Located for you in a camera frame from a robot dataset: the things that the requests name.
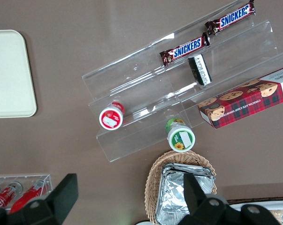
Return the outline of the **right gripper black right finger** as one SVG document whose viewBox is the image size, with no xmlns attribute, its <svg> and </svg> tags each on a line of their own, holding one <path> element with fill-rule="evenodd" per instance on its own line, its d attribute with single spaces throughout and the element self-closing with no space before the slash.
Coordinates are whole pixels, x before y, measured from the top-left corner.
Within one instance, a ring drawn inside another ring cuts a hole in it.
<svg viewBox="0 0 283 225">
<path fill-rule="evenodd" d="M 278 225 L 279 222 L 266 208 L 245 204 L 235 210 L 218 195 L 206 195 L 191 173 L 184 175 L 184 199 L 189 215 L 180 225 Z"/>
</svg>

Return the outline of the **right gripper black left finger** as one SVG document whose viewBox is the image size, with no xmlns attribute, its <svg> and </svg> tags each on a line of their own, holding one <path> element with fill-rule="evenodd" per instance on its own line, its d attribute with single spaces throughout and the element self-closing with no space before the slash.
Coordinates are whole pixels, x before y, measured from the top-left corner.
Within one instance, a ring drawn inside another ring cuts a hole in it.
<svg viewBox="0 0 283 225">
<path fill-rule="evenodd" d="M 61 225 L 78 200 L 77 174 L 69 173 L 46 197 L 8 214 L 0 209 L 0 225 Z"/>
</svg>

